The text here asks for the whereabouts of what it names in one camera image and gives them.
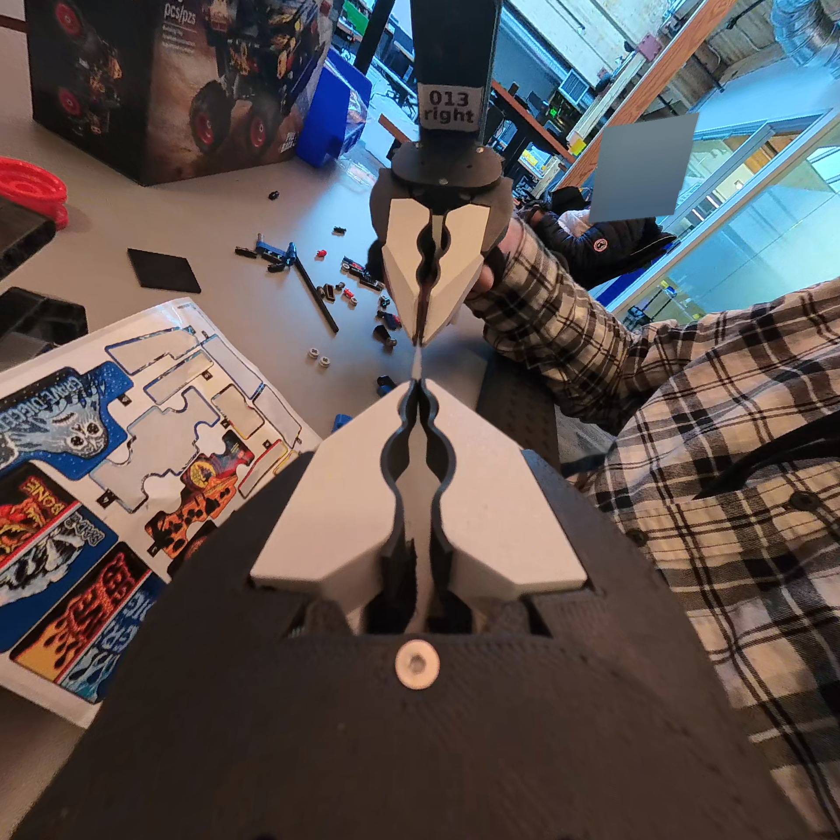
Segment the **wooden support post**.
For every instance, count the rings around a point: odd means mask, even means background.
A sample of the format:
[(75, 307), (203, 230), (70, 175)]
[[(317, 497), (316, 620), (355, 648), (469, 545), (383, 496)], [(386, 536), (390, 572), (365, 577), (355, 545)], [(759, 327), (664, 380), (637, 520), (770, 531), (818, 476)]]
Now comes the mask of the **wooden support post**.
[(729, 15), (734, 1), (705, 1), (691, 15), (681, 30), (646, 70), (636, 87), (630, 91), (604, 127), (577, 157), (564, 174), (559, 186), (583, 186), (595, 171), (601, 144), (608, 128), (635, 123), (648, 106), (657, 98), (676, 73), (697, 52), (699, 46), (723, 19)]

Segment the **long black axle rod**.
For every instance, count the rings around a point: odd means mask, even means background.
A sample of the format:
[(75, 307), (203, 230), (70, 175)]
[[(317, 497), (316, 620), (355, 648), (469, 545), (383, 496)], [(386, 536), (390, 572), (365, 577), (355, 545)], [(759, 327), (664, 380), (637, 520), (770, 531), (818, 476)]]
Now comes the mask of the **long black axle rod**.
[(338, 334), (340, 331), (339, 325), (334, 320), (330, 310), (328, 309), (327, 304), (324, 301), (324, 298), (321, 296), (321, 293), (318, 291), (318, 288), (313, 283), (304, 265), (301, 263), (299, 257), (296, 257), (294, 259), (294, 267), (297, 270), (299, 276), (301, 277), (304, 285), (308, 289), (311, 298), (313, 299), (316, 307), (318, 308), (323, 317), (323, 320), (331, 330), (332, 334)]

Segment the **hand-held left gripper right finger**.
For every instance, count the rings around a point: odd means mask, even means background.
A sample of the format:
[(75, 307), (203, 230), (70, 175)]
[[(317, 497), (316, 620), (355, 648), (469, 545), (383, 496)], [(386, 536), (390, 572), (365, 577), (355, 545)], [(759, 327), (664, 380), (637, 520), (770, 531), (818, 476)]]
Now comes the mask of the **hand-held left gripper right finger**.
[(423, 379), (433, 595), (426, 628), (470, 631), (475, 613), (579, 592), (589, 577), (532, 469), (535, 453)]

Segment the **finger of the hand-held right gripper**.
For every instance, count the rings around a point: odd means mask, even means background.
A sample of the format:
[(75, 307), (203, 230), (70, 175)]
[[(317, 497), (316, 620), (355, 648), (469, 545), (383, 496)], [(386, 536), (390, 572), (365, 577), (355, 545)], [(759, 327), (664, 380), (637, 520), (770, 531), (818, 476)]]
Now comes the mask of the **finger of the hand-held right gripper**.
[(404, 330), (413, 343), (424, 341), (434, 252), (429, 209), (409, 197), (392, 200), (382, 251), (385, 276)]
[(433, 259), (431, 280), (424, 283), (422, 345), (428, 346), (449, 324), (475, 285), (484, 263), (482, 246), (490, 208), (466, 204), (443, 218), (448, 242)]

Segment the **black square studded plate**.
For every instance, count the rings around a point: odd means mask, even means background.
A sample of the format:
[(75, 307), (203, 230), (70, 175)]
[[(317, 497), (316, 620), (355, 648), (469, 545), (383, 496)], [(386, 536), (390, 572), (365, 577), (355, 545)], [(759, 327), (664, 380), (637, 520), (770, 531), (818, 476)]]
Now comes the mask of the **black square studded plate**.
[(51, 218), (1, 196), (1, 280), (45, 247), (56, 232)]

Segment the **toy set cardboard box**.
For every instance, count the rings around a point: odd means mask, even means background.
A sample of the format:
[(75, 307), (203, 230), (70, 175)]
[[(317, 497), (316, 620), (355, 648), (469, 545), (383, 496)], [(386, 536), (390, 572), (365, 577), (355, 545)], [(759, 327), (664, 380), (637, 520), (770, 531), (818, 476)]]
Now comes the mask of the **toy set cardboard box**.
[(33, 118), (143, 186), (288, 161), (330, 1), (26, 1)]

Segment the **blue storage bin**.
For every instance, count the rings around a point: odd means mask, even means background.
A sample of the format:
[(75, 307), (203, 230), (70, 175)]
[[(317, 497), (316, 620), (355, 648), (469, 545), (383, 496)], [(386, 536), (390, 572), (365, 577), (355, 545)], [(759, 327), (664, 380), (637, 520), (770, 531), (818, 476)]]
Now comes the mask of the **blue storage bin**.
[(297, 156), (320, 169), (349, 153), (364, 131), (372, 89), (365, 74), (330, 48), (297, 142)]

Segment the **wooden side table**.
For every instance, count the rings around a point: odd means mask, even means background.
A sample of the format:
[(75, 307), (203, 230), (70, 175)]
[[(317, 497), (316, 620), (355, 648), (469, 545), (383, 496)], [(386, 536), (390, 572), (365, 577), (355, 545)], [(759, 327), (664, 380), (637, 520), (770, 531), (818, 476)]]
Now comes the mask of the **wooden side table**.
[(497, 80), (490, 82), (490, 100), (499, 110), (504, 113), (505, 118), (514, 123), (517, 131), (514, 136), (514, 150), (518, 154), (514, 161), (519, 159), (529, 144), (534, 144), (542, 151), (559, 155), (569, 165), (574, 163), (574, 157), (563, 144), (542, 126), (535, 117), (531, 115), (526, 107), (522, 106)]

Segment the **person's plaid shirt torso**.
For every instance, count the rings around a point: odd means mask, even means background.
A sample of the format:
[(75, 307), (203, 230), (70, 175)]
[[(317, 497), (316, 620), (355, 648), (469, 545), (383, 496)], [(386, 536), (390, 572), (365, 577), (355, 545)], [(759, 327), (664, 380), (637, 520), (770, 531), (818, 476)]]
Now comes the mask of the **person's plaid shirt torso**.
[(626, 330), (561, 286), (559, 359), (616, 433), (579, 487), (654, 562), (752, 743), (838, 838), (838, 279)]

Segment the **silver air duct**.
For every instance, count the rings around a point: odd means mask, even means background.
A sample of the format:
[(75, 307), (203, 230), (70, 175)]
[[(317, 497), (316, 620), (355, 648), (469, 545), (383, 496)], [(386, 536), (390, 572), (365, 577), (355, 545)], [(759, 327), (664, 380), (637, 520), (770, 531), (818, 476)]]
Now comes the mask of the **silver air duct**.
[(798, 67), (825, 67), (838, 74), (838, 2), (774, 1), (775, 41)]

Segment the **blue toy brick assembly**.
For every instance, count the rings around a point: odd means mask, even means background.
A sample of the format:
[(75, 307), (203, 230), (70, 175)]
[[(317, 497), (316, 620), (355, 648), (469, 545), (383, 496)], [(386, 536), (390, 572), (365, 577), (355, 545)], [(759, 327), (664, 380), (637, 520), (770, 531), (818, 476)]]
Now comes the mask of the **blue toy brick assembly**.
[(255, 252), (257, 256), (269, 263), (269, 273), (280, 273), (284, 270), (299, 267), (298, 249), (294, 242), (289, 243), (285, 249), (271, 245), (263, 234), (256, 237)]

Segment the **person's right forearm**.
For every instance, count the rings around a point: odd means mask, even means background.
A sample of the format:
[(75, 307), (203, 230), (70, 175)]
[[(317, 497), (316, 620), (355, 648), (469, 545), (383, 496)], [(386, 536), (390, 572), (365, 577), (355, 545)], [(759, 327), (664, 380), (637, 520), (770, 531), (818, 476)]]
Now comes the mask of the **person's right forearm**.
[(541, 374), (564, 414), (618, 434), (677, 370), (668, 324), (629, 331), (520, 220), (486, 262), (495, 286), (468, 309), (499, 353)]

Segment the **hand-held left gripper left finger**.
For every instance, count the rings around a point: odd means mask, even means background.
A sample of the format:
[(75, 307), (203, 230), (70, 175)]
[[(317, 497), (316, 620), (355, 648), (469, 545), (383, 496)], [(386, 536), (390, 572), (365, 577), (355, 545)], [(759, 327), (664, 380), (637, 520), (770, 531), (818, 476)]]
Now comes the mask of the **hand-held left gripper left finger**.
[(252, 582), (362, 610), (373, 634), (406, 630), (417, 556), (397, 481), (410, 464), (418, 381), (397, 386), (326, 438), (280, 514)]

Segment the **black support pole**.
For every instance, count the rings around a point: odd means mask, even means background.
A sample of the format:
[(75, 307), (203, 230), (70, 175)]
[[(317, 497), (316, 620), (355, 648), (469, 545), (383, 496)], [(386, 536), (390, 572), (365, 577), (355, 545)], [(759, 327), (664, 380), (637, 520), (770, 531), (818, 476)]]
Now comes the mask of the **black support pole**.
[(385, 32), (385, 27), (392, 14), (394, 0), (374, 1), (362, 41), (357, 49), (353, 66), (363, 76), (366, 76), (371, 67), (373, 57), (379, 46), (380, 40)]

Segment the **black toy truck chassis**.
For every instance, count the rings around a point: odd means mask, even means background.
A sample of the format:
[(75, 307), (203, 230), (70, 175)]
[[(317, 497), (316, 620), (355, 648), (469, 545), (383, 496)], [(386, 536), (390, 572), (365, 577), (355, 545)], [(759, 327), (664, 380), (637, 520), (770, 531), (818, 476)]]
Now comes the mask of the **black toy truck chassis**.
[(1, 371), (88, 334), (86, 309), (18, 287), (1, 294)]

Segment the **red toy wheel hub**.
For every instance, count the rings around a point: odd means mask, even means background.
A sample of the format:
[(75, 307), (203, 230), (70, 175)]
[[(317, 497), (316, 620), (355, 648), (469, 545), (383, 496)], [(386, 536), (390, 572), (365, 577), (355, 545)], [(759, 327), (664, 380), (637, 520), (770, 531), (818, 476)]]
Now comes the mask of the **red toy wheel hub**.
[(1, 196), (50, 218), (58, 230), (68, 226), (67, 186), (35, 164), (1, 157)]

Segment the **black square flat tile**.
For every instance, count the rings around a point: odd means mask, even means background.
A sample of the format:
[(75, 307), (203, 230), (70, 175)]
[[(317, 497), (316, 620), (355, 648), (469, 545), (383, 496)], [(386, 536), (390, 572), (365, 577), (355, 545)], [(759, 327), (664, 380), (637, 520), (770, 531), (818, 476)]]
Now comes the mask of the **black square flat tile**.
[(127, 256), (134, 274), (143, 288), (200, 294), (202, 289), (186, 258), (128, 248)]

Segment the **white sticker sheet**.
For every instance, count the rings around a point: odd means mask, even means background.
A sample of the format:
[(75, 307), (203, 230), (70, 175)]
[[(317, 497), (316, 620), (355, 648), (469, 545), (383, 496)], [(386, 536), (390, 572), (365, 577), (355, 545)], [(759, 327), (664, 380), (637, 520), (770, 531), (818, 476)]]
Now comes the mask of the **white sticker sheet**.
[(2, 373), (2, 687), (88, 727), (152, 605), (321, 438), (190, 298)]

